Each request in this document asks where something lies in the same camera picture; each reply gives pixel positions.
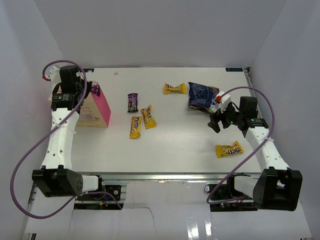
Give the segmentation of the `small purple candy packet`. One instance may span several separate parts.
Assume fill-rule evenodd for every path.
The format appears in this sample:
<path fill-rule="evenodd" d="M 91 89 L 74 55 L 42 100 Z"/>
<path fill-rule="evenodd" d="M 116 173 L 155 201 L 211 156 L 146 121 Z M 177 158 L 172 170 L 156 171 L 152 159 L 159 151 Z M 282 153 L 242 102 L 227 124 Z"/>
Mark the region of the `small purple candy packet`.
<path fill-rule="evenodd" d="M 90 92 L 98 97 L 101 95 L 101 87 L 99 84 L 91 84 L 91 90 Z"/>

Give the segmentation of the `beige and pink paper bag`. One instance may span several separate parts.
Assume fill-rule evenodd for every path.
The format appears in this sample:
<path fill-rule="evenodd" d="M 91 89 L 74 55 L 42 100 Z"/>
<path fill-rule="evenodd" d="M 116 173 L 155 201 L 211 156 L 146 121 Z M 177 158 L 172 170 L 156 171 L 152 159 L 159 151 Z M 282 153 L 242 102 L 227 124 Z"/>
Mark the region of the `beige and pink paper bag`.
<path fill-rule="evenodd" d="M 76 83 L 67 87 L 58 83 L 52 88 L 51 115 L 52 126 L 61 128 L 74 121 L 76 127 L 107 128 L 109 126 L 111 109 L 108 101 L 100 90 L 100 97 L 91 92 L 84 99 L 78 99 Z"/>

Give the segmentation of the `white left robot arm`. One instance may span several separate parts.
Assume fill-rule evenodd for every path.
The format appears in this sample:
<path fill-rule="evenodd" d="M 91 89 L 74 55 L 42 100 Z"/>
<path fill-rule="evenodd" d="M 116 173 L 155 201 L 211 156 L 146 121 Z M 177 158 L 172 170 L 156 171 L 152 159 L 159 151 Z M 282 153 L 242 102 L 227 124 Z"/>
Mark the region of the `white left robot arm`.
<path fill-rule="evenodd" d="M 32 180 L 45 197 L 80 196 L 88 192 L 94 199 L 105 196 L 106 187 L 98 175 L 82 175 L 72 170 L 72 144 L 76 124 L 87 95 L 88 84 L 75 65 L 52 66 L 48 74 L 53 83 L 51 97 L 52 133 L 41 167 Z"/>

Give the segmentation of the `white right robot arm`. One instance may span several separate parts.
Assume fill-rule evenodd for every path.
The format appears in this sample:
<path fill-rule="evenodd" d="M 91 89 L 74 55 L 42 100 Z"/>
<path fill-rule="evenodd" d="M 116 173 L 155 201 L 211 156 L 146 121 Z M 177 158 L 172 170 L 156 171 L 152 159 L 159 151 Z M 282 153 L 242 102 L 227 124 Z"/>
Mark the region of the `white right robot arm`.
<path fill-rule="evenodd" d="M 231 97 L 218 94 L 218 110 L 210 115 L 208 126 L 216 133 L 221 128 L 235 125 L 255 151 L 261 174 L 255 178 L 245 173 L 233 173 L 226 184 L 214 187 L 210 197 L 214 204 L 226 200 L 251 198 L 253 205 L 262 210 L 295 211 L 298 205 L 303 176 L 293 170 L 279 154 L 273 140 L 268 136 L 269 126 L 258 117 L 258 100 L 251 96 L 240 98 L 239 108 L 235 109 Z"/>

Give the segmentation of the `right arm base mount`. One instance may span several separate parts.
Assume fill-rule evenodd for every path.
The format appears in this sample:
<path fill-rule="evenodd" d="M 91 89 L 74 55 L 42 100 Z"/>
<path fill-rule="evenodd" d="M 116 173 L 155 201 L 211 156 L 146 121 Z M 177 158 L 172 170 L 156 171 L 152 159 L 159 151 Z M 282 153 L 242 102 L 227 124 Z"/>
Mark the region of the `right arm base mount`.
<path fill-rule="evenodd" d="M 251 197 L 242 192 L 230 190 L 227 184 L 222 184 L 211 196 L 211 202 L 226 201 L 219 204 L 210 205 L 210 211 L 213 212 L 250 212 L 257 211 L 254 201 Z"/>

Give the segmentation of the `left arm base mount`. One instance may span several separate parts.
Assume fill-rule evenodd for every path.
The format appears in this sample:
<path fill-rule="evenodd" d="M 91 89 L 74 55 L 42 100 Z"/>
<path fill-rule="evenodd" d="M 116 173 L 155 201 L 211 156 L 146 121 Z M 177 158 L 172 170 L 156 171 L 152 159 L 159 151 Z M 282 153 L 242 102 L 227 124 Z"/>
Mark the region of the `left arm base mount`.
<path fill-rule="evenodd" d="M 122 186 L 102 184 L 97 190 L 88 191 L 76 198 L 75 210 L 122 210 Z"/>

